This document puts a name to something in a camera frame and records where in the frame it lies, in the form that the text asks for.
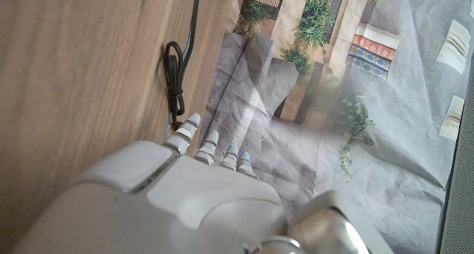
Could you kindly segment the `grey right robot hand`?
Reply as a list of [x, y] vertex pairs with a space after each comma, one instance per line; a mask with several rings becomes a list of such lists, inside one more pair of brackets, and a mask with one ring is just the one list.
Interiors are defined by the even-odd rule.
[[164, 143], [137, 141], [84, 171], [38, 218], [16, 253], [389, 253], [368, 217], [335, 191], [292, 218], [248, 153], [218, 133], [186, 154], [192, 114]]

